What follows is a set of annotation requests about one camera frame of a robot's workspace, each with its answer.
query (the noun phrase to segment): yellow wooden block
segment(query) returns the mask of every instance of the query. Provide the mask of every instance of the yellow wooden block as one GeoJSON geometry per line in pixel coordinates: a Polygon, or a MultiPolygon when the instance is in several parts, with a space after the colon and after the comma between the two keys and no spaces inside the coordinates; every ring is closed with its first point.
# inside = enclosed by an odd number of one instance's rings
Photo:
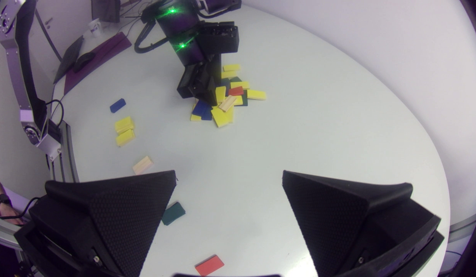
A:
{"type": "Polygon", "coordinates": [[[224,113],[228,117],[228,121],[233,123],[234,115],[235,115],[235,107],[231,106],[230,109],[224,113]]]}
{"type": "Polygon", "coordinates": [[[115,131],[120,135],[121,133],[134,129],[134,121],[132,120],[131,117],[127,116],[124,119],[121,119],[117,122],[115,122],[115,131]]]}
{"type": "Polygon", "coordinates": [[[192,106],[192,111],[190,112],[190,121],[201,121],[202,117],[198,115],[194,115],[192,112],[194,111],[195,104],[192,106]]]}
{"type": "Polygon", "coordinates": [[[226,87],[217,87],[216,88],[216,99],[217,103],[220,104],[226,98],[226,87]]]}
{"type": "Polygon", "coordinates": [[[236,77],[236,71],[221,72],[221,79],[236,77]]]}
{"type": "Polygon", "coordinates": [[[240,71],[241,66],[236,64],[236,65],[224,65],[223,66],[223,71],[228,72],[228,71],[240,71]]]}
{"type": "Polygon", "coordinates": [[[210,112],[218,128],[221,128],[222,126],[227,125],[229,123],[228,116],[221,109],[212,108],[210,112]]]}
{"type": "Polygon", "coordinates": [[[230,107],[233,106],[235,103],[237,97],[233,95],[229,95],[222,103],[219,105],[219,108],[222,109],[223,111],[227,112],[230,107]]]}
{"type": "Polygon", "coordinates": [[[267,95],[263,91],[258,91],[258,90],[247,90],[247,96],[249,99],[255,99],[255,100],[266,100],[267,95]]]}
{"type": "Polygon", "coordinates": [[[243,89],[249,89],[250,83],[249,82],[231,82],[230,88],[238,88],[243,87],[243,89]]]}
{"type": "Polygon", "coordinates": [[[130,142],[131,140],[134,140],[135,138],[136,138],[136,135],[134,134],[134,130],[132,129],[127,130],[117,137],[117,145],[118,147],[122,147],[126,145],[128,142],[130,142]]]}
{"type": "Polygon", "coordinates": [[[233,104],[233,106],[239,106],[239,105],[243,105],[242,95],[236,96],[236,101],[235,101],[235,103],[233,104]]]}
{"type": "Polygon", "coordinates": [[[134,173],[136,175],[141,175],[146,169],[150,168],[152,165],[154,165],[152,160],[148,156],[145,156],[141,161],[136,163],[136,165],[134,165],[132,169],[134,170],[134,173]]]}

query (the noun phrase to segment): purple mat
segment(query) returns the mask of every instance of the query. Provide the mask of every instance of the purple mat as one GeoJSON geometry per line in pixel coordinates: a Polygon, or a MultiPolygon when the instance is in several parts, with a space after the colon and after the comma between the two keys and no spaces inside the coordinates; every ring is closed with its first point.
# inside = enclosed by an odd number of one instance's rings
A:
{"type": "Polygon", "coordinates": [[[124,33],[120,32],[113,37],[110,37],[91,52],[96,56],[83,67],[79,72],[74,73],[69,70],[65,77],[64,95],[66,95],[74,86],[79,84],[84,77],[88,76],[91,72],[97,69],[100,65],[103,65],[110,58],[115,57],[118,53],[129,48],[132,43],[127,39],[124,33]]]}

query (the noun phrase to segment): person's arm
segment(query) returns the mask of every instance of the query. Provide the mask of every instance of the person's arm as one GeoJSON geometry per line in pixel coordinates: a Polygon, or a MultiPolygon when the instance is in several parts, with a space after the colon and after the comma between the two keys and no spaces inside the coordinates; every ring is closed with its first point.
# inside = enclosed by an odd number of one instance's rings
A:
{"type": "MultiPolygon", "coordinates": [[[[0,195],[1,194],[6,194],[6,191],[4,191],[4,187],[0,183],[0,195]]],[[[2,203],[0,205],[0,216],[17,216],[17,215],[18,215],[18,212],[16,212],[16,210],[13,209],[13,207],[11,207],[10,205],[5,203],[2,203]]],[[[21,219],[6,219],[6,221],[16,225],[23,224],[21,219]]]]}

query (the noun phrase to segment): green led light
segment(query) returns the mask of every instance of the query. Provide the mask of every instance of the green led light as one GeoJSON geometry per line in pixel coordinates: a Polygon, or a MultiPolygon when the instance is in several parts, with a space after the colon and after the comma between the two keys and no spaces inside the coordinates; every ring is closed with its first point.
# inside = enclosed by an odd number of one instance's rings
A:
{"type": "Polygon", "coordinates": [[[187,40],[186,42],[181,42],[180,44],[176,44],[173,46],[173,49],[175,49],[175,52],[178,52],[182,49],[184,49],[185,47],[187,47],[191,42],[192,40],[194,40],[196,37],[196,35],[194,37],[192,37],[191,39],[187,40]]]}
{"type": "Polygon", "coordinates": [[[179,12],[180,12],[179,9],[177,9],[175,7],[169,7],[166,11],[164,11],[162,14],[157,16],[156,19],[160,19],[162,17],[168,16],[168,15],[171,15],[171,14],[176,14],[176,13],[179,13],[179,12]]]}

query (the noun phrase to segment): round white table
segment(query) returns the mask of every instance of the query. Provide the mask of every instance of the round white table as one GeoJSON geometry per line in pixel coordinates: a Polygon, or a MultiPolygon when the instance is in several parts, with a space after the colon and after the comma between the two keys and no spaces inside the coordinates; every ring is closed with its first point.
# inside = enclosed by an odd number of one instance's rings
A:
{"type": "MultiPolygon", "coordinates": [[[[282,189],[283,170],[410,182],[412,198],[441,218],[438,231],[447,237],[449,195],[438,153],[381,81],[331,44],[256,9],[243,6],[214,21],[235,21],[240,29],[240,49],[223,54],[223,64],[241,64],[239,77],[268,95],[235,107],[233,124],[190,121],[195,100],[176,92],[184,68],[169,44],[146,54],[123,51],[62,100],[80,181],[134,175],[132,166],[146,155],[155,163],[147,172],[176,171],[170,205],[180,202],[186,215],[159,225],[141,277],[198,275],[194,266],[213,254],[225,265],[212,275],[316,276],[282,189]],[[112,114],[119,98],[127,105],[112,114]],[[126,116],[136,138],[119,148],[114,124],[126,116]]],[[[142,26],[134,26],[132,42],[142,26]]],[[[82,51],[116,30],[87,37],[82,51]]],[[[142,46],[163,34],[156,27],[150,36],[142,46]]],[[[54,98],[62,97],[64,80],[54,98]]],[[[446,244],[418,276],[437,275],[446,244]]]]}

